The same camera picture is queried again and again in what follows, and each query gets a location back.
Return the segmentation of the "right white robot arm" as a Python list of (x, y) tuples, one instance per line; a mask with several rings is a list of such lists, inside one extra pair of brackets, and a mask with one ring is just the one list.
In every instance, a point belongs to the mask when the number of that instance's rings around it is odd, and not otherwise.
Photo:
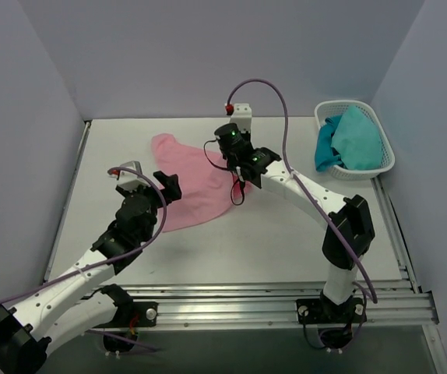
[(235, 123), (214, 132), (225, 171), (231, 172), (243, 190), (247, 183), (274, 193), (298, 209), (326, 224), (322, 253), (329, 262), (327, 281), (321, 293), (320, 312), (336, 322), (348, 312), (358, 274), (369, 282), (361, 259), (375, 238), (368, 202), (332, 192), (287, 165), (278, 153), (266, 147), (254, 148), (251, 137)]

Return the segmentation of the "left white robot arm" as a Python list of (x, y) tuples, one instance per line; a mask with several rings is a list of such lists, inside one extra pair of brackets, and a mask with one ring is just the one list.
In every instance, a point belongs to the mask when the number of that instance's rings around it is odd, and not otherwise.
[(182, 198), (177, 175), (147, 178), (137, 165), (115, 167), (123, 200), (107, 230), (61, 276), (0, 301), (0, 369), (35, 373), (48, 355), (75, 336), (110, 323), (124, 326), (133, 301), (116, 284), (120, 274), (160, 235), (167, 207)]

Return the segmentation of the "pink t shirt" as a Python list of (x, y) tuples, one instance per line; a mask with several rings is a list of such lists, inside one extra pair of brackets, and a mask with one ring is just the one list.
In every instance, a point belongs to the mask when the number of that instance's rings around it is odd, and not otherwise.
[(252, 191), (247, 184), (242, 192), (239, 181), (228, 171), (220, 153), (179, 143), (162, 133), (151, 139), (156, 166), (166, 175), (178, 175), (182, 198), (167, 206), (163, 232), (205, 224), (242, 202), (242, 194)]

